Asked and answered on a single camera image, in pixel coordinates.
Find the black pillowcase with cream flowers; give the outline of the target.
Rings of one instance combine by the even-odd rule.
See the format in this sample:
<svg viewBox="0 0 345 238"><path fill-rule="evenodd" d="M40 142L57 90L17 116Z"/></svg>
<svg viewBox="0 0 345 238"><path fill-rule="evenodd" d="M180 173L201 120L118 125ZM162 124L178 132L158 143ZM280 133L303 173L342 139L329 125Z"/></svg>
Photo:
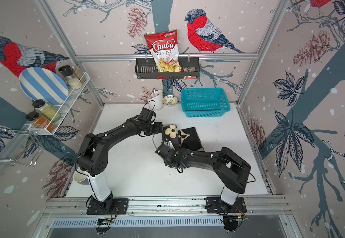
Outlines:
<svg viewBox="0 0 345 238"><path fill-rule="evenodd" d="M163 143L174 150L185 148L192 151L204 151L195 127L179 130L177 126L169 125L163 128L161 134Z"/></svg>

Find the teal plastic basket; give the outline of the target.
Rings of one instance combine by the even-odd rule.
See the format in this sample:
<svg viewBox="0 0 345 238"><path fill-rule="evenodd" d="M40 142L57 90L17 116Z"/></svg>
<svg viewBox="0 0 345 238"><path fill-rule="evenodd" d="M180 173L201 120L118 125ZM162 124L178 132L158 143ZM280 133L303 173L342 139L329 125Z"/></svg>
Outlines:
<svg viewBox="0 0 345 238"><path fill-rule="evenodd" d="M222 88L183 89L180 98L188 118L221 117L231 110Z"/></svg>

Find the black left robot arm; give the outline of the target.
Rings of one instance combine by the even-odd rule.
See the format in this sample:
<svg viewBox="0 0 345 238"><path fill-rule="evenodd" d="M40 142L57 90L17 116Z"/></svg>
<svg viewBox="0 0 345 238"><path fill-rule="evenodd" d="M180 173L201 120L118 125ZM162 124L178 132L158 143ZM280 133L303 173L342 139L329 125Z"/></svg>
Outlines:
<svg viewBox="0 0 345 238"><path fill-rule="evenodd" d="M88 177L93 201L96 204L107 210L112 206L113 195L105 172L109 164L109 151L129 137L135 135L147 137L162 131L162 123L134 117L109 131L99 134L89 133L85 136L76 164Z"/></svg>

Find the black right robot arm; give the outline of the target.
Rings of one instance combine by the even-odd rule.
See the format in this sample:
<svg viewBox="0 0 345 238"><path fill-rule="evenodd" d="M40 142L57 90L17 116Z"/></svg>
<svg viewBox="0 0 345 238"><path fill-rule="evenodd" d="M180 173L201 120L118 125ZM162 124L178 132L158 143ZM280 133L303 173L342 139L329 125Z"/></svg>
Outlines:
<svg viewBox="0 0 345 238"><path fill-rule="evenodd" d="M155 153L166 166L180 172L187 168L199 168L216 173L225 186L220 195L223 204L234 205L238 196L245 193L251 166L227 147L221 151L205 152L186 148L174 150L162 143Z"/></svg>

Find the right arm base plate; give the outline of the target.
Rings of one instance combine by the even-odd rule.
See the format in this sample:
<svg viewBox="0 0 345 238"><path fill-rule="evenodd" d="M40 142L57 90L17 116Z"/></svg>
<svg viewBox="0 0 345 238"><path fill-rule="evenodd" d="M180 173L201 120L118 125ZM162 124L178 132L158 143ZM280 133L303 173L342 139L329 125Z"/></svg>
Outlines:
<svg viewBox="0 0 345 238"><path fill-rule="evenodd" d="M237 197L233 205L229 205L221 200L220 197L206 197L206 206L205 209L209 214L218 214L218 215L228 215L231 213L240 213L244 214L247 212L245 201L243 197Z"/></svg>

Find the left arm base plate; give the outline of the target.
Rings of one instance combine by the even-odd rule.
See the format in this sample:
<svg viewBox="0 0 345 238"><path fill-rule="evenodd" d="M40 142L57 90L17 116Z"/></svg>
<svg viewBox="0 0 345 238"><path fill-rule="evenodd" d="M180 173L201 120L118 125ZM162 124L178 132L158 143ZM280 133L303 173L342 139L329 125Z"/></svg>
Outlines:
<svg viewBox="0 0 345 238"><path fill-rule="evenodd" d="M101 202L92 195L86 202L87 215L125 215L128 208L128 198L113 198L111 193L109 197Z"/></svg>

